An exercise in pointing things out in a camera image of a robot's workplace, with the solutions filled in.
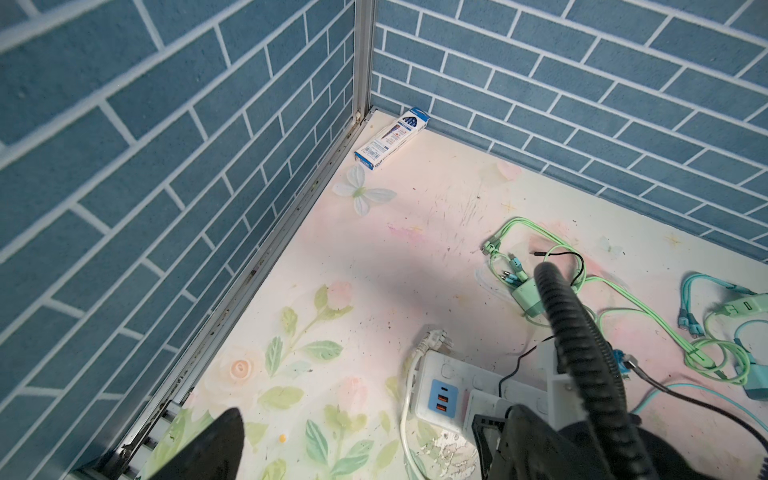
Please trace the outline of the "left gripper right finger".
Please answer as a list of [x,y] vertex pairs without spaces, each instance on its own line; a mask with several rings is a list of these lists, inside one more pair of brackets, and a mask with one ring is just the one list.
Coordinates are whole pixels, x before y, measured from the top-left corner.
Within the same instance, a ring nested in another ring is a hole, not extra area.
[[504,415],[488,477],[607,479],[609,472],[587,422],[555,430],[533,410],[518,404]]

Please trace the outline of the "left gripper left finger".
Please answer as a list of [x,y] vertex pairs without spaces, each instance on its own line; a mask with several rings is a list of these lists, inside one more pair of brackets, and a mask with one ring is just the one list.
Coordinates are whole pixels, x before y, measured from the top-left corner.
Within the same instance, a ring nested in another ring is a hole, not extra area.
[[233,480],[237,477],[245,442],[238,408],[230,408],[163,465],[150,479]]

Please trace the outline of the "white power strip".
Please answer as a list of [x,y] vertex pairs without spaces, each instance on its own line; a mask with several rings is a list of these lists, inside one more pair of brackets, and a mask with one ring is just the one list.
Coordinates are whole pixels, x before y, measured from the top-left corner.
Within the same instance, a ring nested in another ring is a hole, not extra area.
[[544,420],[549,417],[545,391],[430,351],[417,370],[411,411],[424,422],[467,437],[476,415],[500,418],[517,404]]

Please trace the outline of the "white three-pin plug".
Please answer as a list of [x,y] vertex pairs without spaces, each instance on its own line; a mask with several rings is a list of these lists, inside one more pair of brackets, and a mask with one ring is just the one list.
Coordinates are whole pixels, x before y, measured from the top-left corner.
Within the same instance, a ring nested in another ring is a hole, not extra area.
[[419,356],[426,355],[429,351],[447,352],[452,348],[452,341],[447,332],[442,329],[429,330],[418,343],[416,352]]

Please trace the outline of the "teal plug adapter right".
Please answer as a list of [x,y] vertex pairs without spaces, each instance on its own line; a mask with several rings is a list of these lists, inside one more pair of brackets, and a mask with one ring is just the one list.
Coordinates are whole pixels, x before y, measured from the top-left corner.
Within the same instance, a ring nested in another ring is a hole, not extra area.
[[752,356],[749,356],[749,372],[743,388],[747,397],[752,400],[768,399],[767,366],[758,363]]

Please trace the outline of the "green charger adapter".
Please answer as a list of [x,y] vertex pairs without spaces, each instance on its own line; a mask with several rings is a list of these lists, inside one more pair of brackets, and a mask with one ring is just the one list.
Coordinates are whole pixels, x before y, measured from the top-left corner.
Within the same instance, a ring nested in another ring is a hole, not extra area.
[[513,288],[511,296],[521,307],[526,317],[534,318],[544,312],[541,297],[533,278],[529,278],[520,286]]

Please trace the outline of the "blue white small box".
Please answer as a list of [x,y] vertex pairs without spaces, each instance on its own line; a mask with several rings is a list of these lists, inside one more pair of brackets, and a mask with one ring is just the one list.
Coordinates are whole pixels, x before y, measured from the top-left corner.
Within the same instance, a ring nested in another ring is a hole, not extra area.
[[395,151],[424,130],[430,119],[431,117],[419,108],[407,110],[357,149],[354,153],[355,159],[371,171],[378,169]]

